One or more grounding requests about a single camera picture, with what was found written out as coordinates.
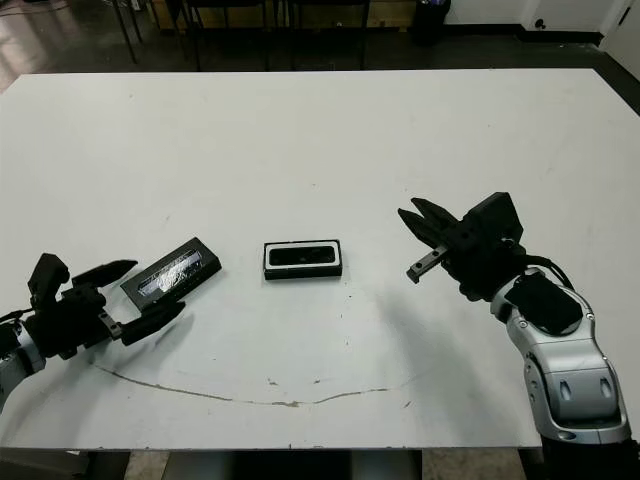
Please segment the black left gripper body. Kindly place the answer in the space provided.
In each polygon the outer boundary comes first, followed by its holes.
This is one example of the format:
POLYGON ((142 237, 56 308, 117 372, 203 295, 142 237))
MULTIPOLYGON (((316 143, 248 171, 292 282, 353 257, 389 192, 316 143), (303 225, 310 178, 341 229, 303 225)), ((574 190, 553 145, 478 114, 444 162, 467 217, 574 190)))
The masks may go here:
POLYGON ((40 355, 67 360, 78 347, 89 348, 106 339, 119 339, 122 324, 105 310, 106 298, 91 285, 78 285, 62 293, 60 300, 34 310, 26 330, 40 355))

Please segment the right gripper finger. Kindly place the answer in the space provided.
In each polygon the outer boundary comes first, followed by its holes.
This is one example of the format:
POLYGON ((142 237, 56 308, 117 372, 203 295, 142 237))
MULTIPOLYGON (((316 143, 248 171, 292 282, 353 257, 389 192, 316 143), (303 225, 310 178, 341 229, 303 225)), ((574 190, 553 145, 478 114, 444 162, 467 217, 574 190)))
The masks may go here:
POLYGON ((427 222, 440 230, 453 227, 458 219, 443 207, 423 198, 412 198, 411 203, 416 207, 419 214, 423 216, 427 222))
POLYGON ((415 212, 399 209, 398 214, 410 232, 425 245, 436 248, 442 244, 441 231, 415 212))

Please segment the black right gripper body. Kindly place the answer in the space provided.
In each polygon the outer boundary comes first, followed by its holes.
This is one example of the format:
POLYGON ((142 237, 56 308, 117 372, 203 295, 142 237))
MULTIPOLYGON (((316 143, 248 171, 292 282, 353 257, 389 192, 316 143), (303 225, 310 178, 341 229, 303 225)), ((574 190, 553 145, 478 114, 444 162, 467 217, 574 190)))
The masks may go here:
POLYGON ((523 270, 523 227, 514 213, 468 213, 440 231, 442 244, 407 270, 413 283, 440 265, 468 300, 489 301, 523 270))

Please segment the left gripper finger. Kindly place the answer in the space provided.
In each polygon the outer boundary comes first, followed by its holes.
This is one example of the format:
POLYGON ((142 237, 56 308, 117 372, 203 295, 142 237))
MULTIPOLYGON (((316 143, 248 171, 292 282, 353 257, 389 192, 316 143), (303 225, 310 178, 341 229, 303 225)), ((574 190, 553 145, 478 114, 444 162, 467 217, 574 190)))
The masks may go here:
POLYGON ((186 307, 184 301, 155 304, 145 309, 141 316, 121 326, 120 340, 123 345, 136 343, 165 327, 186 307))
POLYGON ((71 282, 74 287, 89 285, 95 288, 102 288, 122 278, 137 264, 136 260, 115 260, 87 270, 73 277, 71 282))

